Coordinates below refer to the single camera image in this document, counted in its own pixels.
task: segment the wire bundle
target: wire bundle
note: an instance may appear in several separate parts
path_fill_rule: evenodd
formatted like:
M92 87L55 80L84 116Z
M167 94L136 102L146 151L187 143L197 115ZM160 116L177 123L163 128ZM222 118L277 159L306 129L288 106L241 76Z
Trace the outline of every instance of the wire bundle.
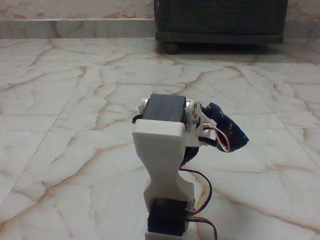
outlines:
M192 217L189 217L186 221L187 222L193 222L193 223L209 224L210 226L213 227L214 240L218 240L218 233L217 233L217 229L216 229L215 225L210 220L208 220L207 218L200 217L200 216L194 216L194 215L200 213L203 209L205 209L205 207L210 202L210 199L212 197L212 185L211 185L210 180L202 172L199 172L199 171L196 171L196 170L185 169L185 168L180 168L179 170L180 171L184 171L184 172L190 172L190 173L199 174L201 177L203 177L208 182L208 184L209 184L208 197L206 198L204 203L198 208L198 210L195 210L195 211L186 210L187 214L192 216Z

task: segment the marble floor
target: marble floor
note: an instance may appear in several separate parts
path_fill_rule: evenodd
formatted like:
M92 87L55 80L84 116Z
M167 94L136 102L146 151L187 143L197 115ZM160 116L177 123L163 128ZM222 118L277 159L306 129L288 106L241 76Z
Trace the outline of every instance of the marble floor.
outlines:
M165 55L153 39L0 40L0 240L142 240L131 118L151 93L221 106L250 139L202 147L220 240L320 240L320 40ZM198 205L208 186L195 184ZM189 240L213 240L192 224Z

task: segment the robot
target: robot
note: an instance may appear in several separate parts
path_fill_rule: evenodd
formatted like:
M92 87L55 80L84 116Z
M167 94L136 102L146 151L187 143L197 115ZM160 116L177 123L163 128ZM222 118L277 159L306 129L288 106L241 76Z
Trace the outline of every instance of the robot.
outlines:
M204 107L178 95L152 94L144 98L132 123L136 153L150 176L144 191L149 212L145 240L185 240L189 222L210 224L218 240L215 226L195 217L210 201L210 181L182 166L197 155L201 146L230 153L245 146L247 136L216 104ZM209 183L209 196L198 210L194 210L194 184L183 179L179 171L200 174Z

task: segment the baseboard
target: baseboard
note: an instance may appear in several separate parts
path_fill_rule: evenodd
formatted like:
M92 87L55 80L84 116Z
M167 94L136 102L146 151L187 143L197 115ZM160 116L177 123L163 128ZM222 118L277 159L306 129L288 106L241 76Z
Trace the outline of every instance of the baseboard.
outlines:
M0 21L0 39L153 38L152 19ZM320 38L320 22L288 20L285 38Z

